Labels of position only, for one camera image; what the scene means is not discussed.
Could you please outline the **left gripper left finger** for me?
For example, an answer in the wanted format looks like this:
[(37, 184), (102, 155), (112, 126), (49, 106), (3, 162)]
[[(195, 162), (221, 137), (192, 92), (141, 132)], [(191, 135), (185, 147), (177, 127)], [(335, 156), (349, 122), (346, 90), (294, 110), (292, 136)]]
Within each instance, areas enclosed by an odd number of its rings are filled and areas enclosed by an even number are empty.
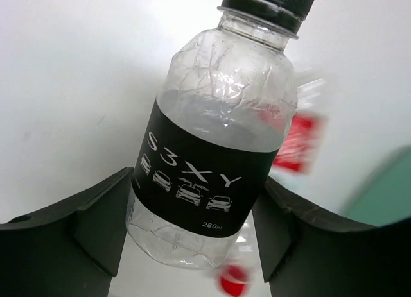
[(107, 296), (133, 169), (1, 225), (1, 296)]

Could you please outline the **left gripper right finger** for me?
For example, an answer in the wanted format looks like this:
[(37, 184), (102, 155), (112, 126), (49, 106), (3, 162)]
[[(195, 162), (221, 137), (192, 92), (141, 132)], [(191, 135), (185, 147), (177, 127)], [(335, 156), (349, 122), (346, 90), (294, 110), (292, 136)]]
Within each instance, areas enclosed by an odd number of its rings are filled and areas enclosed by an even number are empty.
[(272, 296), (409, 296), (410, 220), (377, 227), (330, 212), (269, 178), (253, 207)]

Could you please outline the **small black label bottle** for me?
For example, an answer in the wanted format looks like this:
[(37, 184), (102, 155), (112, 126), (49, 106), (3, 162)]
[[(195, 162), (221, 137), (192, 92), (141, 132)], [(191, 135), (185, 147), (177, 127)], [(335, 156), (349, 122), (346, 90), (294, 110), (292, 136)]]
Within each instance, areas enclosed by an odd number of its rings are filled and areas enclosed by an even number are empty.
[(221, 265), (297, 110), (284, 50), (314, 0), (222, 0), (215, 28), (171, 59), (137, 158), (127, 231), (155, 261)]

